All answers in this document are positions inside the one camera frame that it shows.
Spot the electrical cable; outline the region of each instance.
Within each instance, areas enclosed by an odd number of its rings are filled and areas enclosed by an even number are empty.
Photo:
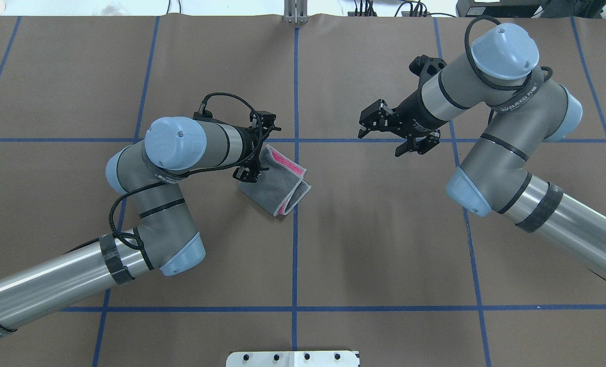
[[[196,169],[196,170],[191,170],[189,172],[185,172],[184,174],[176,174],[175,176],[181,177],[181,178],[186,178],[189,177],[193,174],[197,174],[197,173],[202,173],[202,172],[211,172],[211,171],[217,171],[217,170],[224,170],[224,169],[229,169],[231,167],[237,167],[237,166],[243,166],[245,165],[245,163],[248,163],[249,161],[251,161],[254,156],[256,156],[257,150],[262,146],[264,140],[266,140],[266,138],[269,136],[269,133],[273,130],[273,126],[270,126],[266,132],[263,131],[263,121],[261,116],[257,113],[256,109],[254,109],[249,102],[247,102],[246,100],[244,100],[242,97],[238,97],[237,95],[231,94],[231,93],[224,93],[224,92],[215,92],[215,93],[210,93],[207,96],[205,96],[203,98],[203,100],[201,101],[200,107],[199,107],[199,112],[204,112],[205,108],[208,104],[208,100],[210,100],[210,98],[214,97],[214,96],[226,96],[226,97],[231,97],[231,98],[235,98],[237,100],[239,100],[240,102],[244,103],[245,106],[247,106],[252,113],[252,116],[255,117],[256,119],[256,127],[254,127],[254,130],[257,132],[257,143],[254,146],[254,148],[252,149],[251,153],[249,153],[244,159],[235,162],[235,163],[231,163],[230,165],[224,165],[224,166],[219,166],[219,167],[209,167],[209,168],[204,168],[204,169]],[[132,195],[135,195],[137,193],[141,193],[142,191],[146,191],[146,190],[150,190],[153,188],[158,188],[160,186],[164,186],[166,185],[165,182],[163,181],[159,181],[156,183],[152,183],[150,185],[146,185],[146,186],[142,186],[141,188],[137,188],[135,190],[132,190],[124,195],[121,195],[120,197],[117,198],[117,200],[115,200],[115,202],[113,203],[112,207],[110,208],[109,211],[109,215],[108,215],[108,223],[109,223],[109,227],[110,230],[112,231],[112,236],[115,239],[119,239],[119,241],[121,241],[121,243],[123,243],[124,245],[126,245],[128,248],[134,249],[134,250],[140,250],[144,247],[144,242],[142,241],[142,239],[140,239],[140,237],[138,235],[135,234],[131,234],[131,233],[126,233],[126,232],[119,232],[119,230],[117,230],[117,226],[115,224],[115,211],[117,210],[117,207],[119,206],[119,204],[122,202],[122,200],[124,200],[125,198],[128,198]],[[135,240],[135,243],[137,245],[131,244],[131,242],[128,242],[127,239],[131,239],[131,240]],[[92,239],[89,240],[88,242],[85,242],[83,244],[80,244],[79,246],[76,246],[76,248],[73,248],[71,250],[69,250],[67,253],[70,253],[72,251],[75,251],[77,249],[80,248],[84,248],[86,246],[89,246],[91,244],[94,244],[95,242],[98,242],[98,238],[97,239]]]
[[[478,77],[478,79],[480,79],[480,81],[482,81],[489,88],[492,88],[494,90],[499,90],[499,91],[522,90],[523,88],[525,88],[527,83],[529,83],[530,75],[527,75],[527,77],[525,78],[525,81],[520,86],[499,86],[498,84],[487,79],[487,77],[485,77],[485,73],[482,72],[482,70],[480,70],[480,68],[478,68],[477,65],[475,64],[475,59],[473,58],[473,51],[471,51],[471,42],[469,42],[469,36],[471,35],[471,28],[473,28],[473,25],[475,25],[476,23],[478,23],[478,21],[481,21],[481,20],[488,20],[496,25],[500,24],[500,21],[492,16],[480,15],[479,17],[473,19],[471,21],[471,23],[469,23],[468,26],[466,27],[466,32],[464,33],[464,50],[466,52],[466,58],[468,59],[468,63],[469,63],[469,65],[471,65],[471,69],[473,69],[473,72],[475,72],[475,75]]]
[[[373,16],[373,0],[366,0],[366,9],[364,9],[364,16]]]
[[[570,10],[564,10],[563,12],[560,12],[558,14],[548,17],[548,19],[563,18],[564,16],[575,16],[578,12],[579,12],[578,2],[577,2],[577,0],[572,0]]]
[[[457,18],[456,16],[454,16],[452,14],[448,14],[448,13],[426,13],[426,14],[423,14],[422,16],[428,16],[428,15],[447,15],[447,16],[452,16],[453,18]]]
[[[552,77],[552,68],[548,66],[542,66],[541,70],[546,72],[545,76],[543,76],[543,82],[545,83],[548,81],[548,79]]]
[[[422,2],[408,2],[408,1],[403,1],[399,6],[398,9],[396,9],[396,13],[394,14],[394,17],[398,16],[398,12],[400,11],[400,9],[403,7],[403,5],[405,4],[410,4],[410,16],[422,16],[422,14],[427,12],[427,6],[422,3]]]

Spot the silver metal tube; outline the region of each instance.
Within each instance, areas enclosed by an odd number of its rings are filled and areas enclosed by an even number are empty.
[[[122,263],[137,277],[149,269],[140,251],[116,240]],[[117,285],[98,242],[0,279],[0,325],[16,329]]]
[[[548,183],[533,176],[504,216],[519,223],[534,211],[547,190]],[[557,244],[606,279],[606,217],[602,214],[564,194],[554,213],[534,233]]]

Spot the end effector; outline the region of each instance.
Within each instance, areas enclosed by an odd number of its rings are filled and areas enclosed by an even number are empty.
[[[364,109],[360,115],[361,130],[357,137],[362,139],[370,132],[391,132],[407,141],[396,148],[396,156],[408,151],[425,154],[439,144],[441,132],[438,130],[446,121],[435,118],[427,111],[419,92],[432,76],[446,67],[440,58],[418,56],[410,64],[410,71],[419,77],[419,89],[394,109],[387,106],[384,99],[378,99]]]
[[[396,156],[408,151],[424,154],[439,143],[438,128],[476,104],[485,102],[501,113],[528,102],[549,78],[543,72],[549,68],[538,67],[538,48],[523,28],[484,19],[497,26],[471,46],[471,23],[466,50],[450,65],[426,55],[415,58],[410,71],[419,77],[417,90],[394,109],[382,99],[367,107],[358,137],[373,130],[392,132],[407,140],[396,149]]]

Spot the cloth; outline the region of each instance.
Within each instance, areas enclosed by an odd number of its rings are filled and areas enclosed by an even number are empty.
[[[262,167],[256,183],[240,182],[239,189],[273,216],[286,216],[308,193],[312,186],[303,181],[306,169],[270,145],[260,152]]]

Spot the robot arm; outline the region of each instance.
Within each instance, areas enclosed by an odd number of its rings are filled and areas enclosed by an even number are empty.
[[[203,104],[195,119],[154,121],[144,140],[114,155],[107,179],[120,194],[133,194],[141,224],[0,279],[0,338],[154,268],[172,276],[203,260],[203,243],[178,182],[193,172],[234,166],[240,166],[235,178],[255,182],[263,170],[263,141],[280,128],[269,112],[252,109],[250,119],[251,127],[231,126],[213,119]]]
[[[469,46],[468,31],[480,19],[497,26]],[[419,75],[419,89],[395,109],[384,100],[365,109],[358,137],[371,130],[394,132],[407,139],[396,156],[424,154],[439,143],[439,127],[487,103],[496,117],[457,167],[448,196],[478,216],[496,211],[557,243],[606,280],[606,217],[524,169],[541,142],[561,140],[576,128],[582,106],[550,72],[544,76],[548,68],[537,66],[536,44],[517,25],[476,18],[465,46],[450,65],[416,58],[410,71]]]

